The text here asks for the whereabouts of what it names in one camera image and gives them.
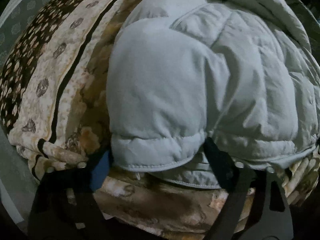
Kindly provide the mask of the light blue puffy jacket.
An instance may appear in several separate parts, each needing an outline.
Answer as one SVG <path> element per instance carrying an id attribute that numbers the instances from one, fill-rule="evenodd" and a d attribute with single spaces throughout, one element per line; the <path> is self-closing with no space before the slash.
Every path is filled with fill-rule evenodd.
<path id="1" fill-rule="evenodd" d="M 114 163 L 217 189 L 203 153 L 287 168 L 319 139 L 319 64 L 285 0 L 142 0 L 110 56 Z"/>

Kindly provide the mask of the beige floral patterned blanket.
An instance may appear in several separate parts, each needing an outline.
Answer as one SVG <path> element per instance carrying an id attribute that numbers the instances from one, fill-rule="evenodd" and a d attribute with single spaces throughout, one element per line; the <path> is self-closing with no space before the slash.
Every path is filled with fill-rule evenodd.
<path id="1" fill-rule="evenodd" d="M 110 171 L 93 193 L 105 219 L 97 238 L 205 239 L 227 200 L 225 189 L 180 185 L 114 163 L 108 67 L 116 36 L 141 1 L 52 0 L 45 6 L 1 71 L 1 124 L 39 184 L 50 167 L 66 170 L 108 153 Z M 301 0 L 285 2 L 319 64 L 319 23 Z M 318 184 L 319 139 L 313 152 L 289 167 L 269 167 L 289 208 L 302 204 Z M 254 193 L 250 187 L 234 233 L 244 230 Z"/>

